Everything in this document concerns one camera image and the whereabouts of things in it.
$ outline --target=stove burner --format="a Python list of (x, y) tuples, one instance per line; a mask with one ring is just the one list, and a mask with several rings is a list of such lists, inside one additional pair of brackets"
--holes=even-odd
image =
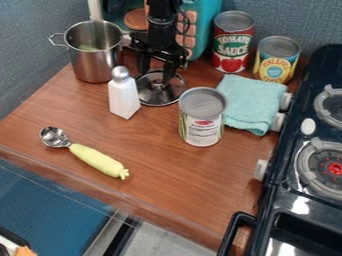
[(342, 175), (342, 165), (340, 163), (331, 163), (328, 168), (332, 174)]
[(333, 96), (323, 101), (323, 107), (331, 113), (331, 117), (342, 122), (342, 95)]
[(317, 116), (328, 124), (342, 129), (342, 89), (333, 89), (326, 85), (315, 101)]
[(342, 144), (313, 138), (298, 153), (296, 169), (316, 192), (342, 200)]

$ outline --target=wood grain surface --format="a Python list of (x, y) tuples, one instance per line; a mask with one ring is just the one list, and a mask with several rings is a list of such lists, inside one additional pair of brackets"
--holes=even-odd
[[(136, 74), (129, 50), (125, 65)], [(179, 73), (189, 87), (215, 87), (223, 76), (205, 57)], [(250, 70), (240, 74), (251, 77)], [(269, 158), (278, 135), (258, 137), (227, 127), (216, 145), (193, 147), (178, 135), (178, 110), (178, 104), (142, 106), (124, 120), (108, 111), (106, 84), (80, 81), (68, 65), (1, 122), (0, 156), (217, 250), (234, 212), (256, 213), (261, 184), (253, 180), (253, 170), (259, 158)], [(68, 149), (44, 146), (38, 134), (46, 126), (62, 128), (71, 141), (119, 160), (131, 176), (110, 178)]]

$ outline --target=stove knob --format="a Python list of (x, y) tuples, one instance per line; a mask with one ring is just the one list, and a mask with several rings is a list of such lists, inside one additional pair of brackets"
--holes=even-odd
[(291, 103), (292, 93), (285, 92), (280, 102), (280, 109), (287, 111)]
[(305, 118), (300, 126), (300, 131), (302, 134), (309, 136), (313, 134), (316, 130), (316, 123), (311, 118)]
[(281, 127), (283, 126), (284, 120), (285, 120), (285, 114), (278, 112), (274, 117), (271, 131), (280, 132)]
[(264, 179), (266, 169), (268, 166), (268, 161), (259, 159), (254, 171), (254, 179), (262, 181)]

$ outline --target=white salt shaker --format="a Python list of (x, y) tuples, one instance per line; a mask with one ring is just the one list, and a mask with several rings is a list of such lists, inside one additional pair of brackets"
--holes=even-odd
[(108, 83), (109, 111), (129, 119), (140, 108), (137, 85), (124, 66), (115, 67), (112, 76)]

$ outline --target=gray wall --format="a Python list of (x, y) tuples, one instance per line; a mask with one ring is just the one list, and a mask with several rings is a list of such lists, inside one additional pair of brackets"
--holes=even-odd
[(88, 16), (86, 0), (0, 1), (0, 119), (68, 62), (48, 37)]
[(342, 0), (225, 0), (224, 9), (254, 18), (254, 43), (270, 35), (288, 36), (306, 54), (324, 44), (342, 43)]

